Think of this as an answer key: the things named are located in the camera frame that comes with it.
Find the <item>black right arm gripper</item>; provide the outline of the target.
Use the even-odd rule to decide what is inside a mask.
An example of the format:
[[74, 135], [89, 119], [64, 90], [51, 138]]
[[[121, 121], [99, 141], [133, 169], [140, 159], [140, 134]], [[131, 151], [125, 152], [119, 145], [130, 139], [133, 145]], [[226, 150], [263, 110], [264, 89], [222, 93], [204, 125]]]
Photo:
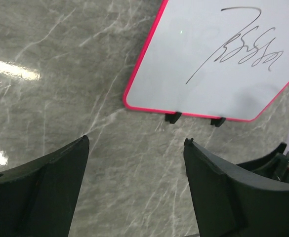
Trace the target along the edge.
[[202, 237], [289, 237], [289, 152], [233, 164], [193, 139], [184, 161]]

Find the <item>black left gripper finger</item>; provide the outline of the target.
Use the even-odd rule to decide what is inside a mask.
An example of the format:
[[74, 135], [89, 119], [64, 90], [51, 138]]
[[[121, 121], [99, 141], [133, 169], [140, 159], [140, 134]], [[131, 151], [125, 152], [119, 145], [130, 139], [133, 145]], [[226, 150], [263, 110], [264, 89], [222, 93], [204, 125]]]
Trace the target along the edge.
[[88, 154], [85, 135], [0, 172], [0, 237], [67, 237]]

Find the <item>pink framed whiteboard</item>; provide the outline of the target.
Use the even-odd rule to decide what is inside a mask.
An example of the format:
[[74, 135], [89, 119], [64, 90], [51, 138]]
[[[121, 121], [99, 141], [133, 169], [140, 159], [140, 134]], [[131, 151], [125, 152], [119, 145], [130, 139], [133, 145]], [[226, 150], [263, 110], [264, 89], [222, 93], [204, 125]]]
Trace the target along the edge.
[[288, 85], [289, 0], [164, 0], [123, 103], [253, 121]]

